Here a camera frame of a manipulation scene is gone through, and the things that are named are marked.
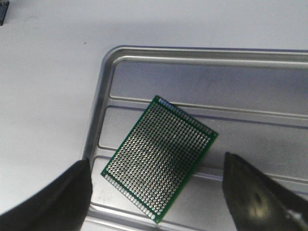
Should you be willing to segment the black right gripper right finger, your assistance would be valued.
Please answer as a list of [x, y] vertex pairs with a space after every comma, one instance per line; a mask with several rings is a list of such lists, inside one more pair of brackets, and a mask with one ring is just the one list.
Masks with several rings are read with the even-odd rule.
[[238, 231], [306, 231], [308, 202], [237, 154], [225, 153], [222, 189]]

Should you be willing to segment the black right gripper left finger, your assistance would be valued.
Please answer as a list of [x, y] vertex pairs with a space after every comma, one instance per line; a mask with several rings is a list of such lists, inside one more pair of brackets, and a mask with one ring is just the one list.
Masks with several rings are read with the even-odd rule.
[[2, 231], [78, 231], [92, 195], [90, 163], [75, 162], [52, 183], [0, 216]]

